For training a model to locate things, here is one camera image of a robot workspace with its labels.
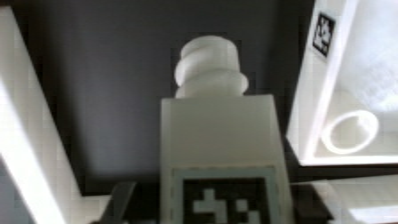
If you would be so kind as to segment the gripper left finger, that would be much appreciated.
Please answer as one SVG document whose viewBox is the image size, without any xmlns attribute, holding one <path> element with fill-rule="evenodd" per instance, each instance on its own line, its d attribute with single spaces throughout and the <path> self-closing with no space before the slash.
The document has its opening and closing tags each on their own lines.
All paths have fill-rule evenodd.
<svg viewBox="0 0 398 224">
<path fill-rule="evenodd" d="M 159 185 L 120 182 L 101 217 L 88 224 L 159 224 Z"/>
</svg>

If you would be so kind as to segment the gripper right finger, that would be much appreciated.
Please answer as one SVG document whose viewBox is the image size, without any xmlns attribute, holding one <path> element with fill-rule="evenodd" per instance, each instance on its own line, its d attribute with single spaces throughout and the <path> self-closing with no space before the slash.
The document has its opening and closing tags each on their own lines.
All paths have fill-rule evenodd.
<svg viewBox="0 0 398 224">
<path fill-rule="evenodd" d="M 291 186 L 296 224 L 326 224 L 333 219 L 310 184 Z"/>
</svg>

